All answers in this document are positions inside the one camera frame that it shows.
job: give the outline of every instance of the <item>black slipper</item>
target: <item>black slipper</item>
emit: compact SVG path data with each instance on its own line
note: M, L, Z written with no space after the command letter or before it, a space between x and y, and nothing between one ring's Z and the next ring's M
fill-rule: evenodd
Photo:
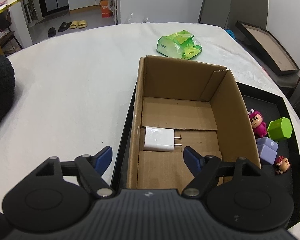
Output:
M48 30L48 38L53 37L54 35L56 35L56 29L52 27Z
M65 30L67 30L70 27L71 23L72 22L70 22L70 23L63 22L63 23L61 23L58 32L61 33L61 32L64 32Z

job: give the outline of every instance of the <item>plastic bag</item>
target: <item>plastic bag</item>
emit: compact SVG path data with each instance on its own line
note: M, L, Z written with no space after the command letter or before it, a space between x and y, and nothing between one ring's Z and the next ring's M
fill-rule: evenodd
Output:
M135 13L130 13L124 23L146 23L148 22L148 17L142 17L141 15L136 15Z
M190 59L202 51L199 41L188 31L181 31L158 40L157 52L168 57Z

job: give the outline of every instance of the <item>white bed sheet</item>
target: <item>white bed sheet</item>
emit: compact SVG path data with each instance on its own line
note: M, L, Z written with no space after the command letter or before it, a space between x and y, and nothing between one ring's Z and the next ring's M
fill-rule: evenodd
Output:
M110 183L139 58L159 55L157 40L181 30L193 33L202 45L194 60L226 66L238 82L284 98L300 150L300 120L290 103L219 27L146 23L65 34L9 57L17 101L0 125L0 210L4 195L49 156L68 161L110 145L113 161L103 175ZM290 232L300 239L300 223Z

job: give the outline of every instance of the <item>cardboard box on floor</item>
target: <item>cardboard box on floor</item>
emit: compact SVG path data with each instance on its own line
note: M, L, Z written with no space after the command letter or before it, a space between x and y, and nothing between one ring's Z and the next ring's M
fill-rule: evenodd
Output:
M182 147L143 151L146 126L174 129ZM127 188L181 192L193 179L183 162L185 146L228 162L244 156L261 167L247 109L230 70L184 59L141 58Z
M111 16L111 11L109 8L109 0L101 0L100 1L101 6L101 16L102 18L108 18Z

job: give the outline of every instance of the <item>small doll figurine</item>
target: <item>small doll figurine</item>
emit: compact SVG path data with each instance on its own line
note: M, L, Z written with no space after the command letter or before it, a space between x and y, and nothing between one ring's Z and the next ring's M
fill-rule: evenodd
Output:
M290 163L288 158L284 158L283 156L279 156L275 160L276 165L278 165L278 170L276 171L277 174L282 174L286 172L290 168Z
M253 128L253 132L259 135L260 138L266 136L268 134L267 124L263 122L262 115L260 114L260 112L251 109L250 112L248 112L248 114L251 126Z

